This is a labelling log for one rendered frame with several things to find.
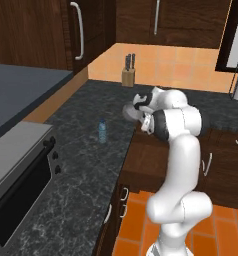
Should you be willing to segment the brown wooden drawer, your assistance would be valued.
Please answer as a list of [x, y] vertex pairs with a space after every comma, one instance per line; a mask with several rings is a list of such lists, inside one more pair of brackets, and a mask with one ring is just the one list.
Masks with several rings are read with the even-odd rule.
[[141, 131], [137, 123], [124, 160], [119, 183], [131, 192], [155, 193], [162, 186], [167, 170], [169, 144]]

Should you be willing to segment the dark wood wall cupboard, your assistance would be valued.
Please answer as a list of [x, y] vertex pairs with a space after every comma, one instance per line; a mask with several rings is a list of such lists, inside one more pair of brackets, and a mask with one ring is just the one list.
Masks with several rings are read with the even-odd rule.
[[217, 49], [231, 0], [116, 0], [116, 40], [120, 43]]

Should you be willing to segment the brown wooden base cupboard front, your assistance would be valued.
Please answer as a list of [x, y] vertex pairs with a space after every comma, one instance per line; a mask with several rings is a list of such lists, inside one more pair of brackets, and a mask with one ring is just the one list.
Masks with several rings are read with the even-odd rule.
[[200, 138], [201, 159], [208, 163], [209, 153], [213, 153], [212, 163], [205, 177], [201, 174], [200, 188], [219, 206], [238, 209], [238, 133], [209, 129]]

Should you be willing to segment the dark wood base cupboard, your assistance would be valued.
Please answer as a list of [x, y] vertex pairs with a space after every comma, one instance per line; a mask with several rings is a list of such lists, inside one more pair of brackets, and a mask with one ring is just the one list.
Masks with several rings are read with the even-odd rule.
[[117, 183], [114, 188], [114, 192], [110, 201], [112, 204], [112, 212], [108, 222], [106, 224], [102, 224], [101, 226], [101, 230], [95, 248], [93, 249], [92, 256], [112, 256], [114, 244], [116, 242], [121, 222], [123, 220], [119, 217], [121, 207], [123, 204], [127, 204], [128, 200], [127, 198], [126, 201], [120, 201], [123, 187], [127, 186]]

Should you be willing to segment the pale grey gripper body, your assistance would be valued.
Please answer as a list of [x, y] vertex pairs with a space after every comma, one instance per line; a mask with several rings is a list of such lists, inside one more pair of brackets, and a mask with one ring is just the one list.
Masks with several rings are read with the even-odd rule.
[[123, 106], [122, 114], [123, 117], [130, 122], [137, 122], [142, 118], [142, 112], [136, 110], [132, 103], [127, 103]]

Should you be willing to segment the clear plastic water bottle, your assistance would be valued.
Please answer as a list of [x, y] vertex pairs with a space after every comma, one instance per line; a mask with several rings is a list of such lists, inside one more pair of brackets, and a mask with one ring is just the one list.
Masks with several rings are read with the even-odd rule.
[[98, 125], [99, 131], [99, 142], [105, 143], [107, 141], [107, 133], [106, 133], [106, 122], [104, 118], [101, 118]]

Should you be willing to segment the black framed window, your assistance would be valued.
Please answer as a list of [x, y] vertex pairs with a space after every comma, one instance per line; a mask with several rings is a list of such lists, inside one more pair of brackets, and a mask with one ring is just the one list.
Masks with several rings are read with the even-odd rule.
[[238, 71], [238, 0], [232, 0], [219, 49], [215, 70]]

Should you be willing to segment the silver toaster oven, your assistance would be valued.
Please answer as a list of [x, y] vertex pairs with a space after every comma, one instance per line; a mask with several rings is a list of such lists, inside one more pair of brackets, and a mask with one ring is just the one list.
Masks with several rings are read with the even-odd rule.
[[0, 254], [61, 173], [53, 126], [22, 121], [0, 138]]

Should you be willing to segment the dark grey flat appliance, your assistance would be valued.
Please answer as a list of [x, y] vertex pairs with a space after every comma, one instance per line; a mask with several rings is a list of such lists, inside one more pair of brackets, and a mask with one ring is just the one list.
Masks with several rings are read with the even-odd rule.
[[0, 137], [73, 78], [73, 72], [0, 64]]

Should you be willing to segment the wooden knife block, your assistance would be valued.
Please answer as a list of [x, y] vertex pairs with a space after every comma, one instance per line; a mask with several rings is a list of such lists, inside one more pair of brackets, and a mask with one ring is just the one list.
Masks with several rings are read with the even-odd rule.
[[135, 70], [130, 68], [129, 70], [122, 70], [122, 85], [125, 87], [133, 87], [135, 83]]

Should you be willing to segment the tall dark wood cupboard door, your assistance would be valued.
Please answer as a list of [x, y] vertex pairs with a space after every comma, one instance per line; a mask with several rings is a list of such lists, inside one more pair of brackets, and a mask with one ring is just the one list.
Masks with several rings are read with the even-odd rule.
[[[80, 55], [80, 6], [84, 56]], [[116, 0], [0, 0], [0, 63], [77, 74], [116, 41]]]

